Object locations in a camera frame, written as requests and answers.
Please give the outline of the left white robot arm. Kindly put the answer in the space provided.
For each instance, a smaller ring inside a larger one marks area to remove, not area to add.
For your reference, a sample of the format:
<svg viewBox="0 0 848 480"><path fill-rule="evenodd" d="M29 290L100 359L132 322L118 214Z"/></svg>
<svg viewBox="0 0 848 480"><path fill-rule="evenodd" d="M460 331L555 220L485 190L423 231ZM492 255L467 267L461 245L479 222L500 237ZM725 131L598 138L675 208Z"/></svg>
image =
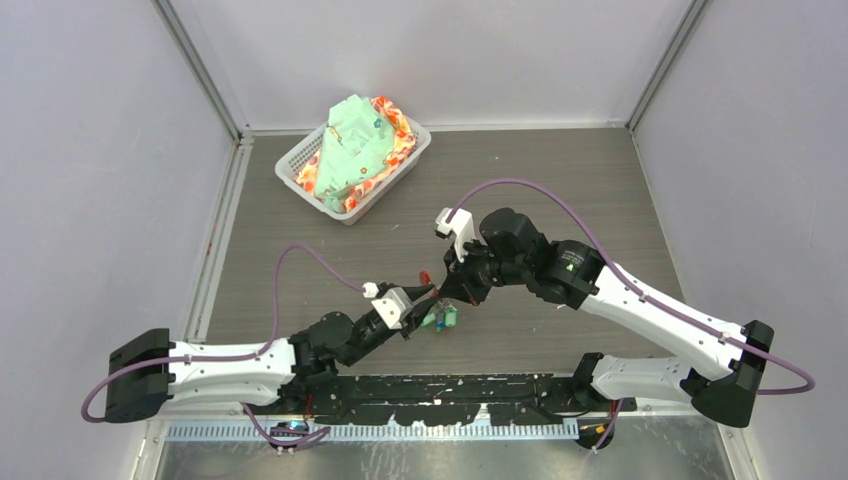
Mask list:
<svg viewBox="0 0 848 480"><path fill-rule="evenodd" d="M308 328L265 344L177 342L166 328L148 330L109 356L103 420L150 419L188 405L246 403L298 412L307 389L333 379L393 336L408 336L437 298L432 284L367 283L371 308L359 319L333 311Z"/></svg>

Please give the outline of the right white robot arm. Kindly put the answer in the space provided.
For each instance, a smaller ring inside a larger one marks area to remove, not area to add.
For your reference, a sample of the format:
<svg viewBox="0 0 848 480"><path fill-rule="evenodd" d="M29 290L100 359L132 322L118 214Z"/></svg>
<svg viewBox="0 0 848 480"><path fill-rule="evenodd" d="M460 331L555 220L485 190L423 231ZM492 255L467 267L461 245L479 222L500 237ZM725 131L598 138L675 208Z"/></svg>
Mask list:
<svg viewBox="0 0 848 480"><path fill-rule="evenodd" d="M577 240L549 241L524 214L501 208L473 224L470 212L443 209L435 233L452 238L444 256L443 298L478 305L494 287L520 285L542 301L613 321L663 347L668 358L582 356L571 397L584 410L640 397L691 405L720 424L750 424L773 329L713 318L630 275Z"/></svg>

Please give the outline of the red grey carabiner keyring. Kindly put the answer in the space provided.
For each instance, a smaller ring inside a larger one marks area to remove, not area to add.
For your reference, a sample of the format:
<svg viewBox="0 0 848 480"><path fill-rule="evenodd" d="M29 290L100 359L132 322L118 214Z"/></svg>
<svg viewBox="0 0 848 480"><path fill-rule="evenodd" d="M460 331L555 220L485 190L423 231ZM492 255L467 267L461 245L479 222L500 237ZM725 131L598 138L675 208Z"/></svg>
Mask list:
<svg viewBox="0 0 848 480"><path fill-rule="evenodd" d="M420 281L420 284L422 286L430 286L431 287L431 290L429 291L430 297L437 297L438 296L438 288L434 284L430 274L426 270L422 270L419 273L419 281Z"/></svg>

